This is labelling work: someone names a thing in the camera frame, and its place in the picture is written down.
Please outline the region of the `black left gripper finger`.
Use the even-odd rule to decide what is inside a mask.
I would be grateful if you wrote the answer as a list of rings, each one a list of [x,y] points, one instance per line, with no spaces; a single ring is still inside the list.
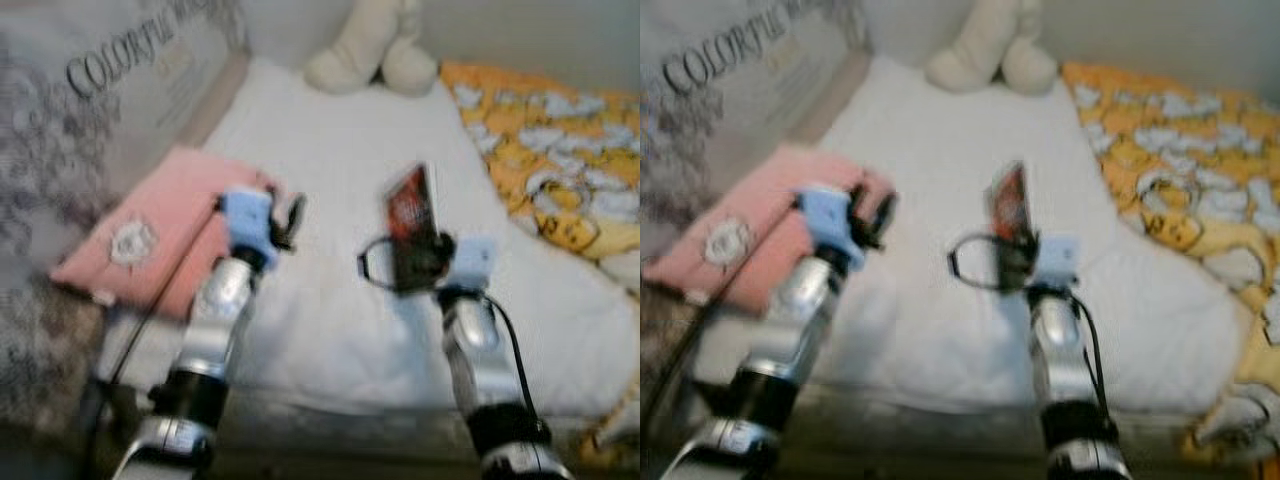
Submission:
[[[896,193],[886,195],[877,206],[870,223],[868,224],[869,246],[873,250],[882,250],[883,236],[893,220],[896,209]]]
[[[285,211],[285,223],[283,224],[283,250],[294,250],[294,238],[305,212],[305,206],[307,204],[306,195],[294,195],[288,202],[288,209]]]

